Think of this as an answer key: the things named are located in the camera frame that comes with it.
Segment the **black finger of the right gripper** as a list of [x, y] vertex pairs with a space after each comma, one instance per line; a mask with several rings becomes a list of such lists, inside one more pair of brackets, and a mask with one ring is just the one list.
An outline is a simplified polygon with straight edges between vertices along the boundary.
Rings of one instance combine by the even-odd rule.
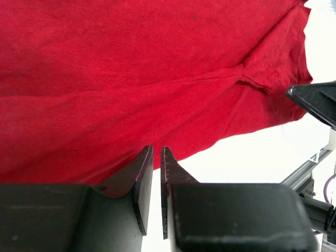
[[335, 130], [335, 81], [293, 85], [287, 90], [286, 96]]

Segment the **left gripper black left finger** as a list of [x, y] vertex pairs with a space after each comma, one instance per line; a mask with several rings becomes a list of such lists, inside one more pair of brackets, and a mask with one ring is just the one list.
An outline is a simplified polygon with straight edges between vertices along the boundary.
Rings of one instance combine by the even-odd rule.
[[131, 197], [132, 209], [142, 235], [147, 234], [154, 151], [150, 145], [125, 167], [95, 186], [110, 198]]

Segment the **red t-shirt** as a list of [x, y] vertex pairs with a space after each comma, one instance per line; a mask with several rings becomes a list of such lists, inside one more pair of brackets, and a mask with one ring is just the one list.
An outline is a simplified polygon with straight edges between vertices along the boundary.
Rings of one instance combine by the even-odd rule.
[[299, 120], [304, 1], [1, 1], [1, 182], [97, 184]]

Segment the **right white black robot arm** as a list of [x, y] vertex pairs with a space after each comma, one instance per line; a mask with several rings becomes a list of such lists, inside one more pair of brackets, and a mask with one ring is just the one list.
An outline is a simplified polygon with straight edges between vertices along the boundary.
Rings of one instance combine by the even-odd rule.
[[[286, 96], [317, 120], [335, 129], [335, 81], [291, 86]], [[324, 185], [324, 202], [300, 194], [312, 228], [331, 240], [335, 240], [335, 206], [328, 200], [327, 188], [333, 179], [335, 175]]]

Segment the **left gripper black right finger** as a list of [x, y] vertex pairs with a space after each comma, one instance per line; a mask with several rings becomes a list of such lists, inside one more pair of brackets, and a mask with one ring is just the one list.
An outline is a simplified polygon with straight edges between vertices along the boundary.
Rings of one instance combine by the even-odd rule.
[[172, 183], [199, 183], [189, 172], [182, 168], [172, 150], [164, 146], [160, 154], [161, 170], [161, 213], [163, 239], [168, 239], [168, 198]]

